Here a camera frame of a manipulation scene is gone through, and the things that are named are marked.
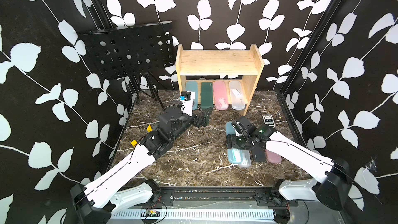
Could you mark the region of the dark grey pencil case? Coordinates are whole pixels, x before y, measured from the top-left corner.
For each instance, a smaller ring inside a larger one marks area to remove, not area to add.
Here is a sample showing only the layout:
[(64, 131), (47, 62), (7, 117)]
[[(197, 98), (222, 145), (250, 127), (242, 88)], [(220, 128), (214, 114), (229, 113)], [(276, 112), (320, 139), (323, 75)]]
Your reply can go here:
[(251, 149), (254, 162), (265, 162), (267, 160), (265, 150), (262, 147), (255, 146)]

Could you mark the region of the pink pencil case top shelf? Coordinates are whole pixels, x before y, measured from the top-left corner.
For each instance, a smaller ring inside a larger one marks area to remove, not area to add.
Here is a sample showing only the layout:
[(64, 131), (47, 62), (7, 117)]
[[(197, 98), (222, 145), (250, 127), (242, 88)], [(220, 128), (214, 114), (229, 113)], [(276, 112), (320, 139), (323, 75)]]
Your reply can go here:
[(282, 157), (272, 151), (265, 150), (266, 158), (269, 163), (279, 164), (282, 161)]

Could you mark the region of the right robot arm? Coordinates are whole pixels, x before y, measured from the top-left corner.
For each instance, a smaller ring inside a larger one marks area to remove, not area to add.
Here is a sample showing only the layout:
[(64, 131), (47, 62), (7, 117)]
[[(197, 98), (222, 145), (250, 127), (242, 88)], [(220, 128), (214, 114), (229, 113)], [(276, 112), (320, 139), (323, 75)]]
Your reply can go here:
[(353, 179), (349, 164), (331, 159), (290, 140), (272, 126), (256, 127), (245, 116), (226, 124), (226, 147), (231, 164), (247, 168), (252, 162), (278, 164), (286, 159), (311, 176), (308, 180), (282, 180), (276, 193), (283, 199), (318, 201), (340, 211), (344, 208)]

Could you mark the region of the white pencil case top shelf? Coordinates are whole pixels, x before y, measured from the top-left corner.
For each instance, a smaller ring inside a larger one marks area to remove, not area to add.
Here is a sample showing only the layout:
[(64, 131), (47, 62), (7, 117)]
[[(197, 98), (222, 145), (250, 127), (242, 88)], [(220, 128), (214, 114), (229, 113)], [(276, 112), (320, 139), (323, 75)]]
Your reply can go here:
[(251, 166), (250, 152), (248, 150), (241, 150), (241, 163), (238, 165), (240, 168), (248, 168)]

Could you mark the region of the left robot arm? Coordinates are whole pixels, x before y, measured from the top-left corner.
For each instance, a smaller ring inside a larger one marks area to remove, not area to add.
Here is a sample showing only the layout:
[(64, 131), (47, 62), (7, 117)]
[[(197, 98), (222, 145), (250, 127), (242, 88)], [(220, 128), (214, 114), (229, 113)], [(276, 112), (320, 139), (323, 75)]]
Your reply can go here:
[(161, 190), (152, 179), (129, 189), (123, 186), (166, 154), (190, 126), (208, 126), (211, 107), (198, 114), (187, 114), (186, 110), (182, 104), (165, 108), (152, 131), (139, 139), (131, 153), (95, 181), (71, 189), (73, 209), (80, 223), (105, 224), (115, 213), (158, 200)]

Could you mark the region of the light blue pencil case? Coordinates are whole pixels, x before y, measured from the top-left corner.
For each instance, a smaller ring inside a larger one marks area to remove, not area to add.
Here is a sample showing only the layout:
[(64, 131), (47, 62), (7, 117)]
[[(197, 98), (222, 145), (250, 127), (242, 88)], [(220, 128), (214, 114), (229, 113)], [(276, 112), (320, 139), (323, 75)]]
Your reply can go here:
[[(230, 121), (226, 123), (226, 142), (227, 142), (228, 134), (236, 135), (236, 131), (232, 126), (232, 122), (230, 122)], [(228, 161), (231, 164), (240, 164), (241, 163), (241, 155), (240, 155), (239, 149), (227, 149), (227, 156), (228, 156)]]

